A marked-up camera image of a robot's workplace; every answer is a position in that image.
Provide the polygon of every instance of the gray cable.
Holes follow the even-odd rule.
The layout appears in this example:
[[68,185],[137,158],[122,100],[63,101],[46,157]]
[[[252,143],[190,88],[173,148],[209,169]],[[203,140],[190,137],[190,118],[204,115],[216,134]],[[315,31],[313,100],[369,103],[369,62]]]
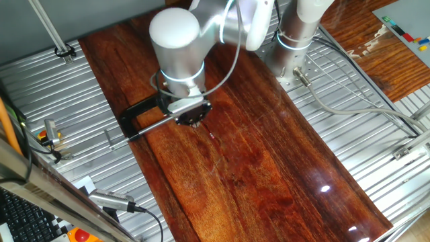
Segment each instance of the gray cable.
[[368,112],[379,112],[379,113],[392,114],[392,115],[398,116],[400,118],[404,118],[405,120],[407,120],[411,124],[415,125],[419,129],[421,129],[423,132],[427,131],[427,129],[422,124],[418,123],[416,120],[413,120],[411,117],[408,117],[408,116],[401,114],[399,112],[396,112],[394,110],[388,110],[385,108],[367,108],[367,109],[363,109],[363,110],[345,110],[345,111],[334,110],[334,109],[326,106],[321,101],[321,99],[319,99],[319,97],[315,93],[314,88],[311,85],[308,86],[308,89],[309,89],[310,93],[312,94],[312,96],[314,96],[315,101],[317,101],[321,105],[322,108],[324,108],[326,111],[328,111],[332,114],[353,115],[353,114],[363,114],[363,113],[368,113]]
[[160,91],[161,93],[163,93],[163,94],[165,94],[165,95],[168,95],[168,96],[171,96],[171,97],[174,97],[174,98],[179,98],[179,99],[183,99],[183,98],[199,98],[199,97],[204,97],[204,96],[207,96],[207,95],[209,95],[209,94],[213,93],[213,92],[214,92],[214,91],[216,91],[218,88],[220,88],[222,85],[224,85],[224,83],[228,80],[228,78],[230,78],[231,74],[232,74],[232,73],[233,73],[233,71],[234,71],[234,68],[236,67],[237,60],[239,59],[239,52],[240,52],[240,50],[241,50],[241,42],[242,42],[242,38],[241,38],[242,34],[241,34],[241,32],[242,32],[243,22],[242,22],[242,13],[241,13],[241,8],[239,7],[239,1],[236,1],[236,9],[237,9],[237,15],[238,15],[238,18],[237,18],[237,25],[238,25],[238,29],[239,29],[239,39],[238,39],[238,42],[237,42],[236,56],[234,57],[234,61],[233,61],[233,64],[232,64],[232,66],[231,66],[231,68],[230,68],[230,71],[227,73],[226,77],[225,77],[225,78],[223,78],[223,80],[222,80],[221,82],[219,82],[219,84],[217,84],[217,86],[215,86],[215,87],[214,87],[214,88],[212,88],[211,90],[209,90],[209,91],[207,91],[207,92],[205,92],[205,93],[203,93],[203,94],[200,94],[200,95],[194,95],[194,96],[188,96],[188,97],[180,97],[180,96],[178,96],[178,95],[175,95],[175,94],[169,93],[168,91],[164,91],[164,90],[162,90],[162,89],[158,89],[158,88],[157,88],[157,86],[155,86],[155,85],[154,85],[154,83],[153,83],[153,79],[154,79],[155,75],[157,75],[157,73],[158,73],[158,72],[156,72],[154,75],[152,75],[152,77],[149,79],[149,83],[150,83],[150,85],[151,85],[154,89],[156,89],[156,90]]

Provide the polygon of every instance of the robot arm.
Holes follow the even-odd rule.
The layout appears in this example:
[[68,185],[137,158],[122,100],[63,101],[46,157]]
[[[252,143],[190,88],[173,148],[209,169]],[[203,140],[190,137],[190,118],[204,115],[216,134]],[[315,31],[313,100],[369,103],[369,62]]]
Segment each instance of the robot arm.
[[[180,97],[168,107],[178,124],[194,125],[208,112],[207,108],[201,109],[210,106],[201,94],[206,91],[204,59],[209,50],[217,42],[257,50],[269,28],[274,1],[194,0],[189,10],[171,8],[154,17],[150,37],[164,84],[173,96]],[[278,51],[266,61],[275,75],[282,75],[286,69],[292,75],[294,67],[301,67],[319,21],[333,1],[291,0],[280,23],[275,47]]]

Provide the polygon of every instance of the keyboard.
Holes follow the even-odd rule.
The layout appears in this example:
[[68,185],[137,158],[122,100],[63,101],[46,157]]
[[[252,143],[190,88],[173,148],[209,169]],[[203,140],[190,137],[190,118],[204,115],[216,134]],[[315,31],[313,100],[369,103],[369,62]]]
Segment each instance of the keyboard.
[[0,217],[6,221],[14,242],[51,242],[58,237],[52,214],[3,189]]

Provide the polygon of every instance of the metal bracket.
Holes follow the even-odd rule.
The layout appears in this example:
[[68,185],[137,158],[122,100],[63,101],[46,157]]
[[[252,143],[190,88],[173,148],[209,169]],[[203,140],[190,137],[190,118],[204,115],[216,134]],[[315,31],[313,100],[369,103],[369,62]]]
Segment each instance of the metal bracket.
[[430,130],[424,132],[422,135],[404,145],[392,155],[396,160],[399,160],[423,147],[430,152]]
[[413,118],[415,120],[421,120],[422,118],[424,118],[429,113],[430,113],[430,102],[427,102],[423,107],[418,109],[418,111],[416,111],[411,116],[411,118]]
[[132,123],[132,120],[137,116],[157,106],[164,114],[167,114],[167,102],[169,99],[170,98],[165,95],[156,94],[124,110],[121,116],[118,118],[118,122],[120,123],[126,137],[129,138],[130,141],[134,141],[140,136],[139,132],[134,128]]

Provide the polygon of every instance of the wooden board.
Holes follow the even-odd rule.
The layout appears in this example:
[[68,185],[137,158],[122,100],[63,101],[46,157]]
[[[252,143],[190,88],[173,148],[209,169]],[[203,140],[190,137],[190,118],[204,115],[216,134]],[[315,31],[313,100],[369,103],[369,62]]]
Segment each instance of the wooden board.
[[393,102],[430,83],[430,69],[372,13],[395,1],[336,0],[322,18],[324,28]]
[[[79,40],[117,117],[155,93],[154,14]],[[208,88],[233,57],[234,47],[212,49]],[[392,227],[255,54],[241,52],[210,101],[215,139],[170,122],[130,143],[176,241],[357,242]],[[162,117],[153,110],[138,125]]]

